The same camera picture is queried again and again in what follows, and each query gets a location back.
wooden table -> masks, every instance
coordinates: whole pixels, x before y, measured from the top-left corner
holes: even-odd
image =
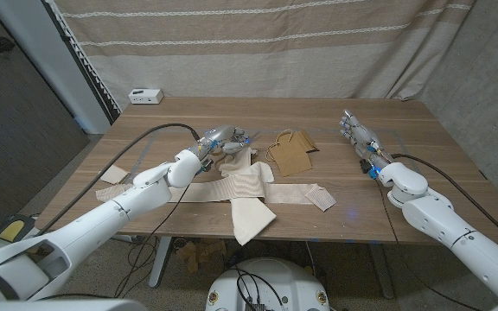
[[[271,163],[276,183],[318,183],[326,187],[337,204],[323,213],[314,206],[269,204],[277,218],[258,236],[262,239],[292,239],[340,242],[393,243],[376,183],[364,175],[359,157],[340,134],[343,109],[351,110],[376,131],[386,151],[420,157],[452,176],[472,197],[498,219],[498,193],[476,165],[464,154],[441,124],[419,101],[395,99],[301,99],[301,98],[165,98],[160,105],[130,105],[99,141],[62,190],[37,220],[44,226],[132,139],[150,127],[185,123],[199,133],[221,124],[245,130],[260,130],[255,161],[266,162],[265,151],[277,133],[288,128],[306,129],[319,152],[311,153],[313,169],[282,177]],[[153,168],[192,143],[184,129],[166,129],[146,137],[120,158],[116,165],[133,174]],[[432,188],[452,201],[456,212],[477,230],[498,243],[498,229],[478,212],[449,182],[419,163],[403,162],[424,175]],[[194,182],[218,180],[216,169],[195,177]],[[60,228],[98,206],[95,190],[109,187],[99,181],[83,199],[55,224]],[[408,225],[402,212],[386,200],[399,241],[436,244]],[[147,234],[171,211],[167,204],[124,227],[122,233]],[[229,202],[181,203],[156,232],[172,237],[231,238],[233,226]]]

door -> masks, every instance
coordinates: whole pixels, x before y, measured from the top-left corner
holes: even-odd
[[[0,23],[0,213],[16,213],[87,137]]]

striped curtain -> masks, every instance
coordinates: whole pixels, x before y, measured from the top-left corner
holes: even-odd
[[[410,98],[474,0],[55,0],[121,106],[165,96]]]

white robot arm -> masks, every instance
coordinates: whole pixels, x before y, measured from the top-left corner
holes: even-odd
[[[167,203],[169,187],[186,187],[212,167],[210,153],[227,154],[249,143],[242,129],[210,130],[190,148],[134,179],[134,188],[108,200],[59,230],[0,248],[0,301],[35,301],[55,294],[76,267],[129,221]]]
[[[458,216],[450,201],[428,187],[428,181],[387,154],[373,131],[345,110],[342,134],[362,158],[361,168],[385,187],[387,198],[401,208],[406,221],[449,248],[498,296],[498,244]]]

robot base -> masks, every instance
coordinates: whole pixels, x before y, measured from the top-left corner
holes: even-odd
[[[237,268],[264,278],[277,292],[283,301],[284,310],[329,311],[328,298],[324,287],[300,266],[273,257],[262,257],[246,260],[237,264]],[[235,269],[227,270],[214,281],[208,291],[206,311],[251,310],[238,292],[236,284],[240,274]],[[278,298],[268,285],[255,277],[259,287],[260,304],[257,304],[257,289],[250,276],[243,276],[246,286],[241,280],[239,285],[243,295],[248,299],[251,294],[256,310],[280,311],[282,307]]]

